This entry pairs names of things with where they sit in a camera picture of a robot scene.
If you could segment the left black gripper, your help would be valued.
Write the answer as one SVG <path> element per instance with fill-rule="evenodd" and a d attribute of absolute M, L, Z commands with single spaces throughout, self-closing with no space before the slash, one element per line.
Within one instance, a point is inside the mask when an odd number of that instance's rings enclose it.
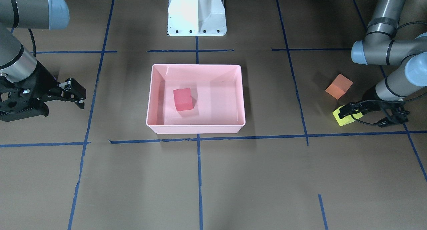
<path fill-rule="evenodd" d="M 378 127 L 400 125 L 408 122 L 409 111 L 404 109 L 404 103 L 389 103 L 381 100 L 375 87 L 368 89 L 362 96 L 363 103 L 350 102 L 338 109 L 338 118 L 347 117 L 359 119 L 370 112 L 382 112 L 385 117 L 378 121 Z"/>

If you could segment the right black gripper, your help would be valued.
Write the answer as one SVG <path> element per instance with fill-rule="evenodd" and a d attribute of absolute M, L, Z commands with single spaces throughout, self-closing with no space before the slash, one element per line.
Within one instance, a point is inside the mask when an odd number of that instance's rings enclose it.
<path fill-rule="evenodd" d="M 44 102 L 69 101 L 84 109 L 86 89 L 74 78 L 59 83 L 55 77 L 38 61 L 34 72 L 22 81 L 12 83 L 1 76 L 1 121 L 11 122 L 34 116 L 48 116 L 49 110 Z"/>

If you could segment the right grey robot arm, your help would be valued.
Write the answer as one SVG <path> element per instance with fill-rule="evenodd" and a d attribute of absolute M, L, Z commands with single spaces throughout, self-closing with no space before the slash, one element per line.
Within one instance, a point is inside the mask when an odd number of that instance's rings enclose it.
<path fill-rule="evenodd" d="M 74 78 L 59 82 L 38 60 L 34 29 L 62 30 L 70 22 L 65 0 L 1 0 L 1 121 L 49 116 L 49 101 L 84 109 L 86 89 Z"/>

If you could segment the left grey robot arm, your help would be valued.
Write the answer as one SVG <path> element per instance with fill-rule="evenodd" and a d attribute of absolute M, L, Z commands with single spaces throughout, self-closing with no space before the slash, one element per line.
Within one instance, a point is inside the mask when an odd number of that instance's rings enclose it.
<path fill-rule="evenodd" d="M 360 122 L 370 112 L 383 112 L 385 118 L 373 126 L 401 125 L 408 122 L 407 97 L 427 85 L 427 39 L 423 33 L 413 40 L 395 40 L 406 0 L 379 0 L 363 40 L 353 44 L 351 59 L 364 65 L 398 66 L 398 69 L 364 92 L 361 101 L 350 102 L 333 112 L 340 126 Z"/>

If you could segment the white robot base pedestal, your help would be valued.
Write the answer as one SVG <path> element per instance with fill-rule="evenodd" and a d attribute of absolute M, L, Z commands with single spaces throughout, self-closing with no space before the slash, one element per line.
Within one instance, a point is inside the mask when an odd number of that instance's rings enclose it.
<path fill-rule="evenodd" d="M 169 0 L 167 34 L 171 37 L 225 36 L 225 0 Z"/>

